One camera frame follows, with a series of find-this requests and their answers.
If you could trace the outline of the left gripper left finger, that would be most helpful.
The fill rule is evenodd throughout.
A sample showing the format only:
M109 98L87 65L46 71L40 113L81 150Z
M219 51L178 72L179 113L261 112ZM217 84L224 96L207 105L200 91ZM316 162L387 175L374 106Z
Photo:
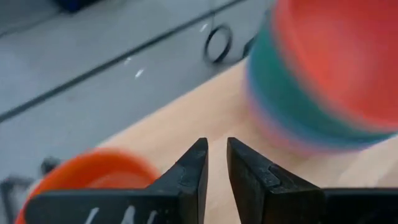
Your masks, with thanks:
M208 140L199 138L147 190L159 199L147 224L204 224Z

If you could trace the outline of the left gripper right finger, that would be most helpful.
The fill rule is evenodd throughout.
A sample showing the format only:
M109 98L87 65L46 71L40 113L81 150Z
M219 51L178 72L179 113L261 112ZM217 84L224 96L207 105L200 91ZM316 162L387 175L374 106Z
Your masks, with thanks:
M318 224L325 196L236 138L227 140L228 174L241 224Z

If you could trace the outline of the pink bowl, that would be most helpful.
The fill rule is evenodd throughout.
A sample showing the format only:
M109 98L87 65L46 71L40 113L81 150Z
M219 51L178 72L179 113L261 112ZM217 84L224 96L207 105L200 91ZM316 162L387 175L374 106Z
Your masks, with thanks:
M247 105L252 115L251 119L259 133L272 147L280 151L289 151L304 156L342 154L336 148L323 147L310 140L302 139L284 127L275 115L271 115L262 108L257 100L251 77L250 66L246 65L244 69L244 89Z

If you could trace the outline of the bright orange bowl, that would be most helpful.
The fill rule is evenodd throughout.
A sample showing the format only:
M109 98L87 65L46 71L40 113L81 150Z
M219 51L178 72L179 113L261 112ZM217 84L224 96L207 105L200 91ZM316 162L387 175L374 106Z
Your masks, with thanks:
M143 189L159 177L143 157L116 148L96 148L61 162L36 182L27 198L50 190Z

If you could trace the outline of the teal bowl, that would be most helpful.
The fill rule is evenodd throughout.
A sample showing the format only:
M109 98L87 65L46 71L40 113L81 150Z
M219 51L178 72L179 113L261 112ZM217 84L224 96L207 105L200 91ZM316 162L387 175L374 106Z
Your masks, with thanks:
M375 139L395 132L369 132L334 118L298 84L292 69L285 62L275 39L272 24L265 20L249 53L246 65L250 66L254 83L269 104L287 117L316 134L341 139Z

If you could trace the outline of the coral red bowl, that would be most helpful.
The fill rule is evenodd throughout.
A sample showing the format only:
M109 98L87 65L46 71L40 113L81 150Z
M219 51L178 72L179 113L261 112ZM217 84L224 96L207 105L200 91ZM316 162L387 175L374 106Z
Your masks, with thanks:
M277 0L273 13L298 77L333 116L398 131L398 0Z

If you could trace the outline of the wooden shelf with black frame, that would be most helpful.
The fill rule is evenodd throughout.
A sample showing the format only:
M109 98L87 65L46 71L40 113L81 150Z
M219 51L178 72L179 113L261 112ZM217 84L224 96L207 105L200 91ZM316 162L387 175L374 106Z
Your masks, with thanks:
M200 137L209 144L206 224L239 224L229 184L226 141L236 137L320 187L397 187L398 137L348 154L307 156L270 145L246 102L239 63L101 143L144 156L165 172Z

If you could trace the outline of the black table edge frame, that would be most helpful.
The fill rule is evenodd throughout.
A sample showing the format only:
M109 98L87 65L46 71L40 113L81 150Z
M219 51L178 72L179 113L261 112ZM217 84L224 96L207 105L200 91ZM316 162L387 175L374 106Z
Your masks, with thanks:
M254 45L254 43L255 43L255 41L256 41L256 38L257 38L257 35L253 36L252 38L250 38L250 39L245 43L245 45L244 45L244 47L243 47L242 56L241 56L241 59L242 59L242 60L243 60L244 58L246 58L246 57L249 55L249 53L250 53L250 51L251 51L251 49L252 49L252 46Z

